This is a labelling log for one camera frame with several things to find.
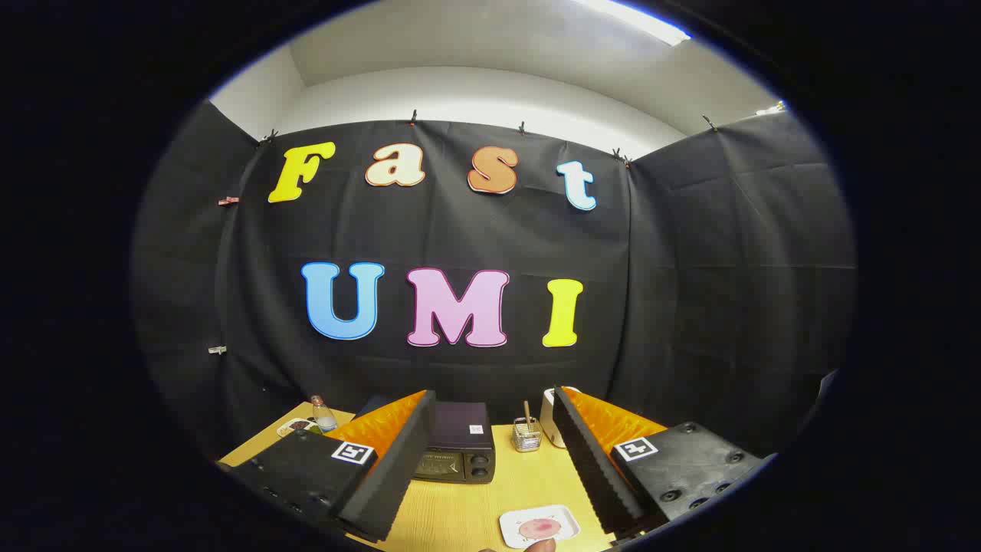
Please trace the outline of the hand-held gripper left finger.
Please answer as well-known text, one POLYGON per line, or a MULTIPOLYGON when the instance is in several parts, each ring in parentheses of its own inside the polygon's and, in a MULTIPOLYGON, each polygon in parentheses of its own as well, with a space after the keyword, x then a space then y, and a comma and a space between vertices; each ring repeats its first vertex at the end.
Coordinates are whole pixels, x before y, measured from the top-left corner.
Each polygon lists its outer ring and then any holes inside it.
POLYGON ((421 390, 326 435, 295 429, 218 468, 267 505, 318 531, 385 541, 430 441, 437 394, 421 390))

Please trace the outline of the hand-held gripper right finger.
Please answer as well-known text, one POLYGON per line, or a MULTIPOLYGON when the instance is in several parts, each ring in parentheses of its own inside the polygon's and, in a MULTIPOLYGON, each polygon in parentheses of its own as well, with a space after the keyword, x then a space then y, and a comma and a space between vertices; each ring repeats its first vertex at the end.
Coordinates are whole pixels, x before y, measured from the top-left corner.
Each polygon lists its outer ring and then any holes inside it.
POLYGON ((685 518, 767 460, 696 422, 666 427, 574 390, 553 389, 553 418, 600 527, 637 537, 685 518))

